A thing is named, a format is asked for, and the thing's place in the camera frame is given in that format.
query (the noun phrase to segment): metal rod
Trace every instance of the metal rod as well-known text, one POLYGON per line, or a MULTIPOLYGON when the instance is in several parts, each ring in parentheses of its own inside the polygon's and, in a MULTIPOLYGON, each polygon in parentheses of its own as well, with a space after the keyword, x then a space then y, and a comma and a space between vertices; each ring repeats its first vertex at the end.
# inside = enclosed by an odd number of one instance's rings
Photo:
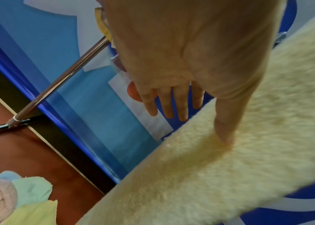
MULTIPOLYGON (((46 119, 47 117, 45 115, 40 115, 40 116, 34 116, 32 118, 28 118, 28 119, 25 119, 23 121, 21 121, 17 126, 15 127, 18 127, 18 126, 22 126, 22 125, 28 125, 30 123, 33 123, 33 122, 36 122, 36 121, 39 121, 39 120, 43 120, 43 119, 46 119)), ((3 124, 3 125, 0 125, 0 131, 5 131, 5 130, 8 130, 10 128, 14 128, 14 127, 9 127, 8 124, 3 124)))
POLYGON ((7 122, 9 128, 18 126, 26 116, 28 116, 36 107, 50 96, 56 89, 68 81, 75 73, 77 73, 84 65, 91 61, 98 53, 109 45, 109 40, 103 37, 85 54, 83 54, 74 64, 72 64, 65 72, 63 72, 47 89, 40 93, 33 101, 31 101, 24 109, 7 122))

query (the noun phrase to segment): gray surface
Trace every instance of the gray surface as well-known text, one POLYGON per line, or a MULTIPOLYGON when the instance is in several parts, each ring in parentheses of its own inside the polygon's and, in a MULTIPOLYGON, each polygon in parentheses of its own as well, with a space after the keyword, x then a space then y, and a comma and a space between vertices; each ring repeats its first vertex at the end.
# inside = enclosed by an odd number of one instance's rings
POLYGON ((296 19, 287 32, 288 37, 315 17, 315 0, 297 0, 297 8, 296 19))

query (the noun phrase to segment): fleece surface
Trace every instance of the fleece surface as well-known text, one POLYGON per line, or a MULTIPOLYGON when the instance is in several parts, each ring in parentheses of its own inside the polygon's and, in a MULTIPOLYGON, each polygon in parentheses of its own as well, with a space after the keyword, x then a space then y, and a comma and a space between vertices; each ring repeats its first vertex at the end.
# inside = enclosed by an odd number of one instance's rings
POLYGON ((315 19, 272 52, 232 150, 214 101, 98 202, 80 225, 212 225, 315 182, 315 19))

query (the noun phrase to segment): hand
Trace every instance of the hand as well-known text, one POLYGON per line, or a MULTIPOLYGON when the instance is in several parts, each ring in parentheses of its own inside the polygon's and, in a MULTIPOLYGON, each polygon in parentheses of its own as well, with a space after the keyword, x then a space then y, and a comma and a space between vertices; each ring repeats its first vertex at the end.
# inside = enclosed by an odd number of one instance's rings
POLYGON ((232 144, 246 105, 262 80, 285 0, 107 0, 109 27, 119 56, 148 112, 156 89, 164 114, 188 119, 204 90, 217 98, 215 131, 232 144))

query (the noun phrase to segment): beige line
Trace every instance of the beige line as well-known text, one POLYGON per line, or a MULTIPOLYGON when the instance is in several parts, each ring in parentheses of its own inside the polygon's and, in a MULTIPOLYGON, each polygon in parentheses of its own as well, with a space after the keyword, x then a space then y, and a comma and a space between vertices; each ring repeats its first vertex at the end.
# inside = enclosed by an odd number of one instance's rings
MULTIPOLYGON (((7 103, 5 103, 1 98, 0 98, 0 103, 6 107, 6 109, 8 109, 13 115, 16 115, 17 113, 11 108, 9 107, 9 105, 7 105, 7 103)), ((90 182, 95 188, 97 188, 89 179, 87 179, 86 176, 84 176, 74 165, 72 165, 72 163, 70 163, 70 161, 68 161, 58 150, 56 150, 54 148, 54 146, 52 146, 43 136, 41 136, 36 130, 34 130, 34 128, 32 128, 31 126, 28 126, 28 128, 36 135, 38 136, 45 144, 47 144, 52 150, 54 150, 61 158, 63 158, 65 160, 65 162, 67 162, 70 166, 72 166, 81 176, 83 176, 88 182, 90 182)))

